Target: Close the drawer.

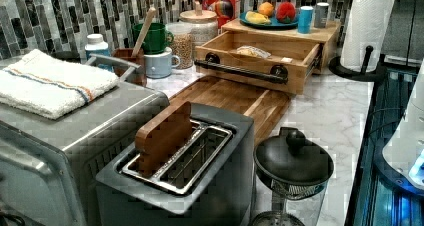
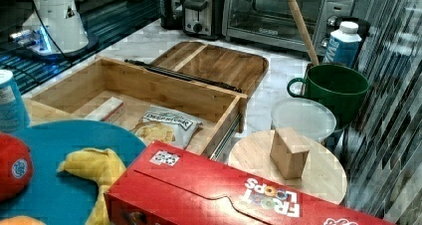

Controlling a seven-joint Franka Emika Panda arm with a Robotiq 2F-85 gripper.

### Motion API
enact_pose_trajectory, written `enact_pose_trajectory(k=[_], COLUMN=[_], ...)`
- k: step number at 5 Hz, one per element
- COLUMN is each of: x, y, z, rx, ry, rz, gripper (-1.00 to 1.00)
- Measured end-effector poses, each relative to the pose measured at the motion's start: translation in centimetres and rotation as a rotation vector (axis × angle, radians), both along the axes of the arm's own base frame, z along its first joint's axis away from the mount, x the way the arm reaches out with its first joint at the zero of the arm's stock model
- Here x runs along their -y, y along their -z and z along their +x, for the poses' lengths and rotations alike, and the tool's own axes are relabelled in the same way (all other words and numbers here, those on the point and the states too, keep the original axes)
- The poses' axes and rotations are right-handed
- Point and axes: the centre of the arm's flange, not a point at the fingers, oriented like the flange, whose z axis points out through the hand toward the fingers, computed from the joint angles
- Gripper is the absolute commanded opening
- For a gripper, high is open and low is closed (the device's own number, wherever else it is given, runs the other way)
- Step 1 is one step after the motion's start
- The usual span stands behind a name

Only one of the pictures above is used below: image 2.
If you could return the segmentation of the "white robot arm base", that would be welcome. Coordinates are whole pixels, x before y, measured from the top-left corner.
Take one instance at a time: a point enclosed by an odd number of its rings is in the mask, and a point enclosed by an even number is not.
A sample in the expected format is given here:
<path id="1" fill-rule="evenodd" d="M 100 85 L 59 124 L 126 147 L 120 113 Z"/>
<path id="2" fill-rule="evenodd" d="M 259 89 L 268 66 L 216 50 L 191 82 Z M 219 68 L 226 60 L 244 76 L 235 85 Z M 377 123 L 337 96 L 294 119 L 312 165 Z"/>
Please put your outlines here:
<path id="1" fill-rule="evenodd" d="M 12 42 L 42 57 L 74 57 L 98 42 L 84 27 L 76 5 L 79 0 L 31 1 L 33 13 L 21 31 L 9 36 Z"/>

